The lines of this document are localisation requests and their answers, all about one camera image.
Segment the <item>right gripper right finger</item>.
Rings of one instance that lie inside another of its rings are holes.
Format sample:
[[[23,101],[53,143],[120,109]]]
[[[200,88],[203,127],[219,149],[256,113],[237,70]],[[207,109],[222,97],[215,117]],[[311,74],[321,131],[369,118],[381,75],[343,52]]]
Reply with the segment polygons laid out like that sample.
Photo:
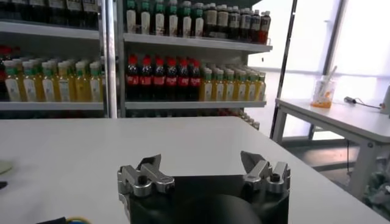
[[[285,162],[277,162],[274,166],[260,154],[246,151],[240,152],[241,162],[246,174],[244,184],[252,191],[265,189],[272,194],[284,194],[290,189],[291,169]]]

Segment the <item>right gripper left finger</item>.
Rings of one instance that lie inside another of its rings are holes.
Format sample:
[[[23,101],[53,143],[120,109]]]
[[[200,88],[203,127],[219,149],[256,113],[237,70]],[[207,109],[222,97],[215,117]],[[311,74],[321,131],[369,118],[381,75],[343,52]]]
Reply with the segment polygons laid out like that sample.
[[[148,197],[154,192],[170,194],[175,189],[175,179],[160,171],[161,154],[146,157],[133,167],[121,166],[117,172],[118,192],[134,197]]]

